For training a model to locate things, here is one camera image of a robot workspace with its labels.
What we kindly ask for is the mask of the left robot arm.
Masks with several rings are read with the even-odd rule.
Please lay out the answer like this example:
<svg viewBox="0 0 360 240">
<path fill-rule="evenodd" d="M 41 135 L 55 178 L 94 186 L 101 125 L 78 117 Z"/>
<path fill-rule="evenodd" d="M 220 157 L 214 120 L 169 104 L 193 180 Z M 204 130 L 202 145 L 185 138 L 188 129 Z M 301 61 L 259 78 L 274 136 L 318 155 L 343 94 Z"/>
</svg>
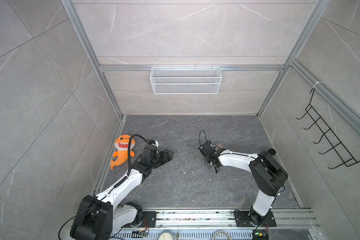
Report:
<svg viewBox="0 0 360 240">
<path fill-rule="evenodd" d="M 125 225 L 139 225 L 143 218 L 142 206 L 127 202 L 118 205 L 156 169 L 173 159 L 174 152 L 158 151 L 155 145 L 145 146 L 131 165 L 131 171 L 96 196 L 87 195 L 79 205 L 70 231 L 75 240 L 107 240 L 113 231 Z"/>
</svg>

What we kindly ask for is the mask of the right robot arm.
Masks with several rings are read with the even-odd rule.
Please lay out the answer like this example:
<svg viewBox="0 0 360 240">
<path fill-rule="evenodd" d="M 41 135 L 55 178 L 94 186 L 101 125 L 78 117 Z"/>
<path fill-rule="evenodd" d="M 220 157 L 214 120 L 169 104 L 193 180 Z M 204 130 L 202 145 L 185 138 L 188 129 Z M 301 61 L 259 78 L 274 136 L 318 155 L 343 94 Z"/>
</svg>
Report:
<svg viewBox="0 0 360 240">
<path fill-rule="evenodd" d="M 250 208 L 248 219 L 254 226 L 261 226 L 271 214 L 271 208 L 277 196 L 283 192 L 288 173 L 274 158 L 275 149 L 262 151 L 259 154 L 245 154 L 219 148 L 206 141 L 198 148 L 208 164 L 215 168 L 233 167 L 252 173 L 259 188 L 255 202 Z"/>
</svg>

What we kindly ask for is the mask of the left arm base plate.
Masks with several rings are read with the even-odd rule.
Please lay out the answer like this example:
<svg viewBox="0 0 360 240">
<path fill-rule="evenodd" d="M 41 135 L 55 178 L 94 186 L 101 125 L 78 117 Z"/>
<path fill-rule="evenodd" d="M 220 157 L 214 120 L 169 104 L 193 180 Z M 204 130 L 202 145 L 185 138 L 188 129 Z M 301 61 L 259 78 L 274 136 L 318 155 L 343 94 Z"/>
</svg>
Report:
<svg viewBox="0 0 360 240">
<path fill-rule="evenodd" d="M 143 211 L 138 213 L 136 219 L 130 224 L 133 228 L 154 228 L 157 221 L 157 212 Z"/>
</svg>

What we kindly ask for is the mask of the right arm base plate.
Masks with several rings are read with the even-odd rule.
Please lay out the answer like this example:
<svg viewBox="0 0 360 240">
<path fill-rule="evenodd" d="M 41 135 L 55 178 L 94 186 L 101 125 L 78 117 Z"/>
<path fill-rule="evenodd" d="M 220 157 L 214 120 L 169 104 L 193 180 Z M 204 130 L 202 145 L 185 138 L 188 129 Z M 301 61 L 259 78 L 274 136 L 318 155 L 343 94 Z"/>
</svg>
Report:
<svg viewBox="0 0 360 240">
<path fill-rule="evenodd" d="M 253 211 L 234 210 L 234 218 L 237 227 L 276 227 L 276 221 L 273 213 L 269 211 L 265 216 L 259 215 Z"/>
</svg>

